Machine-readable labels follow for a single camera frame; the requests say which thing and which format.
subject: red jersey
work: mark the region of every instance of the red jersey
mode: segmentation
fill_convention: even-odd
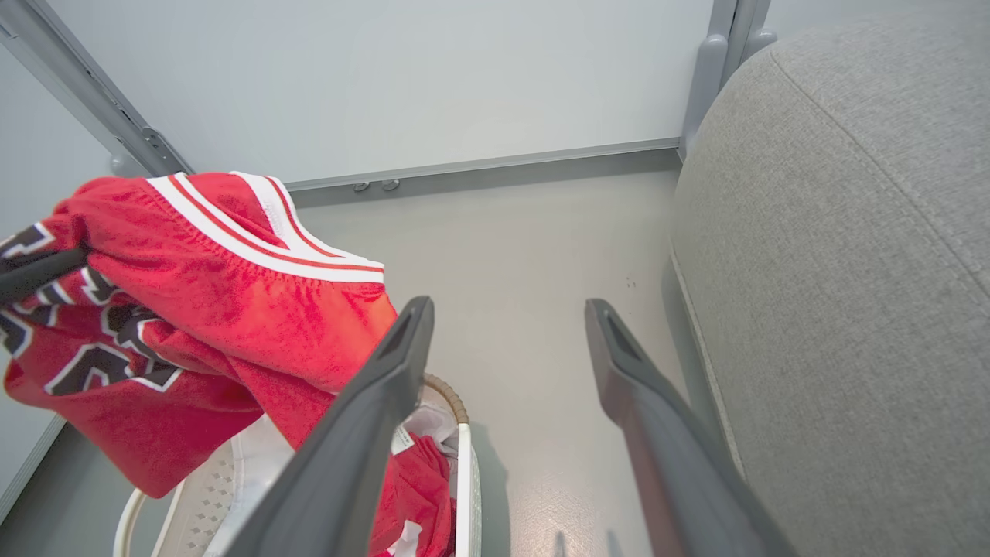
[[[396,317],[382,266],[309,234],[275,178],[99,178],[0,257],[79,246],[85,268],[0,311],[5,387],[156,498],[263,412],[298,448]]]

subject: white fabric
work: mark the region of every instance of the white fabric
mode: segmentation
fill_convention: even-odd
[[[450,465],[450,496],[457,499],[457,418],[450,404],[439,392],[426,388],[420,395],[420,405],[403,424],[406,431],[420,437],[433,437],[440,452]]]
[[[406,520],[406,523],[402,525],[402,534],[399,535],[399,539],[395,540],[395,543],[386,551],[395,557],[416,557],[416,546],[420,543],[420,532],[422,531],[423,526]]]
[[[374,263],[343,250],[331,248],[310,234],[299,221],[295,205],[290,201],[289,192],[277,178],[243,172],[231,172],[231,174],[240,177],[251,188],[265,216],[268,217],[268,224],[271,226],[272,232],[282,242],[285,242],[290,252],[307,254],[307,257],[316,261],[339,263],[341,258],[345,258],[363,262],[369,267],[382,267],[380,263]]]
[[[330,264],[326,261],[313,260],[309,257],[309,252],[296,253],[261,242],[214,206],[189,182],[185,174],[176,174],[175,183],[172,183],[168,176],[150,178],[148,183],[201,233],[228,252],[255,265],[308,279],[334,282],[384,282],[381,264],[367,260],[352,261],[347,258],[339,258],[339,262]],[[203,210],[201,211],[196,204],[202,206]]]

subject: gray floor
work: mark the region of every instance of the gray floor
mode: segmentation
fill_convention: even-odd
[[[433,297],[429,370],[471,415],[486,557],[650,553],[582,311],[585,298],[608,299],[682,393],[698,388],[680,371],[697,360],[667,261],[678,170],[661,152],[403,180],[391,194],[293,195],[311,232],[385,264],[397,307]],[[0,526],[0,555],[109,555],[130,492],[69,429]],[[149,555],[166,508],[143,514],[134,555]]]

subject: gray sofa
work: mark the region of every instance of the gray sofa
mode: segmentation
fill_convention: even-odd
[[[990,555],[990,2],[757,54],[675,206],[725,439],[798,552]]]

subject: laundry basket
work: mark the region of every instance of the laundry basket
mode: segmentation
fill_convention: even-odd
[[[425,374],[425,388],[439,392],[457,420],[456,557],[481,554],[481,489],[477,458],[471,445],[467,411],[456,392],[443,380]],[[195,472],[175,488],[151,557],[203,557],[231,509],[237,488],[237,440],[224,443]],[[121,514],[114,540],[114,557],[130,557],[131,538],[146,496],[134,490]]]

